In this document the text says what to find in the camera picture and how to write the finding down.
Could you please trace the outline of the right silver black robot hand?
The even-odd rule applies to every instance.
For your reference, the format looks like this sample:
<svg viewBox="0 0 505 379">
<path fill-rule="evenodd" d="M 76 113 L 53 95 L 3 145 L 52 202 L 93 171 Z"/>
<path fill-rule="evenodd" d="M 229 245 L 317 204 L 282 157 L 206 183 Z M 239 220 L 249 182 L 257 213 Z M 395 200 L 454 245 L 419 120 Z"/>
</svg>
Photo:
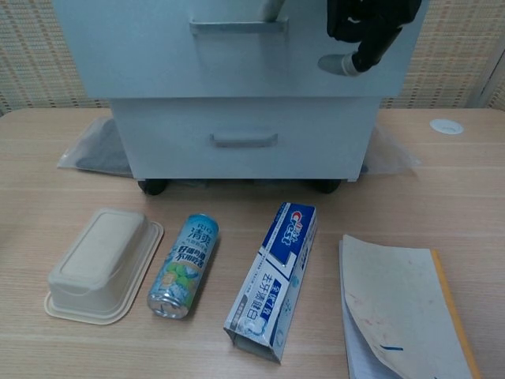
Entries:
<svg viewBox="0 0 505 379">
<path fill-rule="evenodd" d="M 255 1 L 250 15 L 266 23 L 292 18 L 285 46 L 291 75 L 399 79 L 424 10 L 422 1 Z"/>
</svg>

